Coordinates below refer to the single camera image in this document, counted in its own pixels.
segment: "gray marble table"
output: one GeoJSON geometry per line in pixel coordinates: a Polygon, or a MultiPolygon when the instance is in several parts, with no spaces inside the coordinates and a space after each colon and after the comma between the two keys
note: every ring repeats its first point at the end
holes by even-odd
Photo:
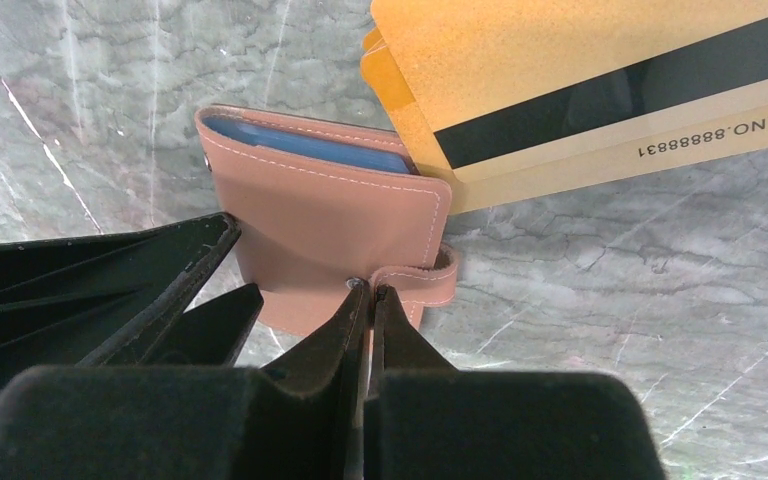
{"type": "MultiPolygon", "coordinates": [[[[363,0],[0,0],[0,242],[217,210],[196,107],[388,127],[363,0]]],[[[671,478],[768,479],[768,150],[455,216],[457,300],[422,333],[471,369],[596,370],[671,478]]],[[[223,264],[199,301],[242,282],[223,264]]],[[[240,359],[298,339],[258,326],[240,359]]]]}

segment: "marble surface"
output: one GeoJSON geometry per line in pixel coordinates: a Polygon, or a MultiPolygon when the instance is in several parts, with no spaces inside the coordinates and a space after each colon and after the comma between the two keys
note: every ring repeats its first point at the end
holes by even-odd
{"type": "MultiPolygon", "coordinates": [[[[217,209],[197,106],[388,121],[363,0],[0,0],[0,242],[217,209]]],[[[457,300],[422,333],[462,368],[597,370],[677,480],[768,479],[768,150],[450,219],[457,300]]],[[[240,284],[230,261],[200,301],[240,284]]],[[[241,363],[297,339],[258,326],[241,363]]]]}

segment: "black stripe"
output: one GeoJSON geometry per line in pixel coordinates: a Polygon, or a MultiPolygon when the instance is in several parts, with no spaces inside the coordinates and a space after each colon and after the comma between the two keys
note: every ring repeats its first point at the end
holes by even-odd
{"type": "Polygon", "coordinates": [[[768,18],[434,135],[459,168],[763,80],[768,18]]]}

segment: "wallet strap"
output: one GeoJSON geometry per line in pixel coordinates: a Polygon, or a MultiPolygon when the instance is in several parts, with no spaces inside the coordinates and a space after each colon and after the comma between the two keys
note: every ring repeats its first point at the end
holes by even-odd
{"type": "Polygon", "coordinates": [[[395,288],[408,318],[413,320],[417,307],[439,307],[452,301],[459,264],[458,253],[441,244],[434,268],[382,267],[372,274],[369,283],[373,287],[389,285],[395,288]]]}

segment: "pink wallet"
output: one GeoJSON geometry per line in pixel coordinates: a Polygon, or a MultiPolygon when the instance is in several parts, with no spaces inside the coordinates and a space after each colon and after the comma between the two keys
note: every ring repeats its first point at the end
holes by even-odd
{"type": "Polygon", "coordinates": [[[195,119],[219,203],[240,222],[237,262],[262,291],[266,325],[310,334],[358,278],[394,287],[414,327],[424,307],[452,300],[459,259],[441,243],[452,198],[446,182],[255,146],[210,125],[389,152],[415,171],[394,133],[228,105],[203,108],[195,119]]]}

